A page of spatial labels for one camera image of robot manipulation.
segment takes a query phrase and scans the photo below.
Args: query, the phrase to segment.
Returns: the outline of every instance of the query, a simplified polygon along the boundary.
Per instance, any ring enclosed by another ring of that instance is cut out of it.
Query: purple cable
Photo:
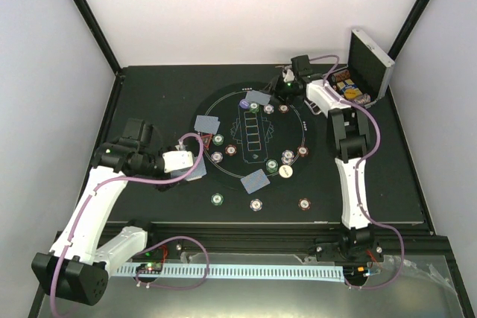
[[[352,287],[352,288],[357,288],[359,290],[378,290],[378,289],[381,289],[381,288],[384,288],[384,287],[387,287],[388,285],[390,285],[391,283],[393,283],[394,281],[397,280],[399,274],[401,273],[402,271],[402,266],[404,264],[404,240],[402,239],[402,236],[401,236],[401,233],[399,232],[398,229],[396,229],[395,227],[391,226],[391,225],[386,225],[385,223],[380,223],[378,221],[375,221],[364,209],[363,209],[363,202],[361,201],[361,196],[359,194],[359,179],[358,179],[358,169],[359,169],[359,165],[366,159],[369,159],[371,156],[373,156],[376,151],[378,150],[380,144],[381,144],[381,131],[379,130],[379,125],[378,125],[378,122],[376,122],[376,119],[374,119],[373,115],[371,115],[371,113],[365,109],[364,107],[361,107],[359,106],[358,104],[354,104],[353,102],[349,102],[349,101],[346,101],[345,99],[343,99],[338,93],[336,93],[336,91],[329,85],[329,82],[328,82],[328,76],[338,67],[338,64],[340,62],[340,58],[337,56],[337,55],[324,55],[324,56],[319,56],[319,57],[315,57],[313,59],[310,59],[310,61],[316,61],[316,60],[321,60],[321,59],[324,59],[324,58],[327,58],[327,57],[334,57],[336,59],[336,63],[335,65],[333,65],[333,67],[323,76],[323,85],[325,87],[325,90],[332,96],[335,98],[335,100],[337,100],[338,102],[342,103],[342,104],[347,104],[353,108],[356,108],[357,110],[363,112],[366,117],[369,118],[369,120],[371,121],[371,123],[373,124],[374,126],[374,130],[376,131],[376,143],[373,147],[373,149],[365,154],[360,160],[358,160],[358,162],[356,163],[356,166],[355,166],[355,186],[356,186],[356,194],[357,194],[357,198],[358,198],[358,204],[359,204],[359,208],[361,209],[361,212],[363,213],[364,217],[366,217],[372,224],[378,226],[378,227],[382,227],[383,229],[389,229],[391,231],[393,231],[397,238],[399,239],[399,245],[401,247],[401,262],[399,264],[399,268],[398,270],[396,271],[396,274],[393,276],[393,278],[391,278],[389,281],[385,282],[385,283],[382,283],[382,284],[378,284],[377,286],[372,286],[372,287],[361,287],[361,286],[354,286],[352,284],[350,284],[348,282],[347,279],[344,279],[345,283],[349,286],[349,287]]]
[[[207,253],[206,248],[199,241],[195,240],[194,238],[190,238],[189,236],[174,236],[173,238],[168,238],[167,240],[161,241],[158,244],[155,244],[155,245],[149,247],[148,249],[145,249],[144,251],[138,252],[137,254],[141,255],[143,253],[147,253],[149,251],[152,251],[153,249],[156,249],[157,247],[162,246],[163,244],[167,244],[168,242],[175,241],[175,240],[187,240],[187,241],[193,242],[194,244],[196,244],[197,246],[200,247],[203,254],[206,256],[206,272],[203,274],[200,281],[197,282],[196,284],[191,284],[190,286],[185,286],[185,287],[165,286],[163,284],[154,284],[154,283],[146,284],[144,282],[140,282],[139,274],[141,273],[141,271],[139,271],[136,274],[136,282],[138,284],[149,285],[151,287],[157,287],[157,288],[165,288],[167,290],[192,290],[194,288],[199,287],[200,285],[202,285],[206,281],[207,275],[209,274],[209,266],[210,266],[209,254]]]
[[[106,185],[107,183],[109,182],[117,182],[119,180],[124,180],[124,181],[127,181],[127,182],[143,182],[145,184],[154,184],[154,185],[165,185],[165,184],[173,184],[175,182],[179,182],[180,180],[186,178],[190,173],[192,173],[192,171],[195,170],[195,168],[199,165],[199,162],[201,160],[203,160],[202,158],[202,155],[203,155],[203,142],[202,142],[202,138],[198,135],[198,134],[195,134],[195,133],[187,133],[185,134],[184,136],[180,137],[179,138],[179,143],[182,144],[184,139],[186,138],[190,138],[190,137],[194,137],[198,142],[199,142],[199,154],[198,154],[198,159],[195,161],[194,165],[191,166],[191,168],[185,172],[183,175],[181,175],[180,177],[177,177],[177,178],[173,178],[173,179],[166,179],[166,180],[158,180],[158,179],[143,179],[143,178],[135,178],[135,177],[116,177],[116,178],[111,178],[111,179],[108,179],[108,180],[104,180],[103,182],[100,182],[94,189],[93,191],[94,192],[97,192],[103,185]],[[75,235],[75,230],[76,230],[76,227],[78,226],[78,223],[80,222],[80,219],[81,219],[81,215],[83,215],[84,213],[84,210],[86,209],[86,207],[88,206],[89,204],[89,201],[91,201],[92,199],[92,195],[88,195],[87,199],[84,200],[84,204],[81,206],[81,209],[80,211],[78,212],[78,215],[76,215],[76,218],[75,218],[75,221],[73,222],[72,224],[72,228],[69,232],[69,235],[68,235],[68,241],[71,242],[74,235]],[[51,308],[51,312],[53,313],[53,316],[54,317],[57,317],[57,318],[62,318],[62,317],[67,317],[67,315],[61,315],[58,313],[58,310],[57,310],[57,306],[56,306],[56,302],[55,302],[55,297],[56,297],[56,292],[57,292],[57,284],[58,284],[58,277],[60,276],[60,269],[61,269],[61,265],[63,264],[63,261],[66,257],[66,252],[68,251],[68,248],[69,246],[68,245],[65,245],[65,247],[63,248],[63,251],[61,252],[61,255],[60,257],[58,258],[58,261],[57,261],[57,264],[54,268],[54,272],[53,272],[53,279],[51,280],[51,288],[50,288],[50,308]]]

